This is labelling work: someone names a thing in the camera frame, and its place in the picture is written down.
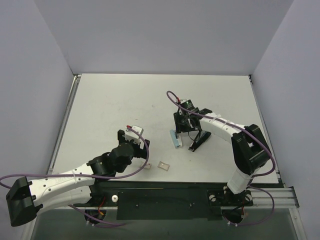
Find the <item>light blue white stapler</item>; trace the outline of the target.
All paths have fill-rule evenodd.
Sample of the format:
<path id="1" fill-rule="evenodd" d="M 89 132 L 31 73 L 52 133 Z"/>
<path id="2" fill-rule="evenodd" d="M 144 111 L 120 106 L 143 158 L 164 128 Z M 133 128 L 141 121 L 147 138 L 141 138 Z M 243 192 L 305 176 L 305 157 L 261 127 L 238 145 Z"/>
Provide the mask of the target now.
<path id="1" fill-rule="evenodd" d="M 170 132 L 170 136 L 171 136 L 174 147 L 176 149 L 181 148 L 183 146 L 181 137 L 173 129 L 171 129 L 169 132 Z"/>

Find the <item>black stapler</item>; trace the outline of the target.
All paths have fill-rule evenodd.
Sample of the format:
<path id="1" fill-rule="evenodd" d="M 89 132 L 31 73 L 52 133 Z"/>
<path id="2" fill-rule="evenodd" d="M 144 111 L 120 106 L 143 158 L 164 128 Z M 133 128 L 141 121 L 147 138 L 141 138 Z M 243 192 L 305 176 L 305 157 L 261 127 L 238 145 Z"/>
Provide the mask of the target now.
<path id="1" fill-rule="evenodd" d="M 189 146 L 188 150 L 195 152 L 203 143 L 205 143 L 211 137 L 211 135 L 211 132 L 204 130 L 200 131 L 194 139 L 192 138 L 193 142 Z"/>

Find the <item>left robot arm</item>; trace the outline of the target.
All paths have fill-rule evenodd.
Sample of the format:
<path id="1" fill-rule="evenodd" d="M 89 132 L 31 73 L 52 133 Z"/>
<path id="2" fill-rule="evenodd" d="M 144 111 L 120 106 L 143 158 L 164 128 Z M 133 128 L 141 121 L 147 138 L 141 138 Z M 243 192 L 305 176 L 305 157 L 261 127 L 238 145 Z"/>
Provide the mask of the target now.
<path id="1" fill-rule="evenodd" d="M 143 128 L 132 125 L 117 132 L 118 146 L 110 152 L 60 174 L 27 176 L 15 174 L 17 179 L 6 194 L 10 224 L 22 226 L 38 214 L 73 204 L 99 205 L 103 193 L 91 186 L 99 181 L 118 179 L 134 158 L 149 159 L 150 141 L 143 138 Z"/>

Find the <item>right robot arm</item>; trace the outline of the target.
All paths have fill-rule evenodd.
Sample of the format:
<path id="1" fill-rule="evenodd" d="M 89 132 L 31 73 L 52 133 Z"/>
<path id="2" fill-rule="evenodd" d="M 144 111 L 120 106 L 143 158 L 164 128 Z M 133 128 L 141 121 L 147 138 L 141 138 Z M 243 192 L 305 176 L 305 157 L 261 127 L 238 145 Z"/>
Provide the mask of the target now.
<path id="1" fill-rule="evenodd" d="M 262 168 L 270 156 L 266 152 L 269 147 L 260 128 L 252 124 L 245 126 L 222 118 L 220 115 L 204 108 L 194 107 L 192 101 L 177 99 L 177 112 L 173 114 L 175 130 L 172 139 L 176 146 L 182 145 L 180 134 L 197 131 L 189 150 L 197 150 L 211 135 L 220 137 L 232 146 L 235 171 L 224 187 L 224 201 L 236 204 L 252 182 L 256 172 Z"/>

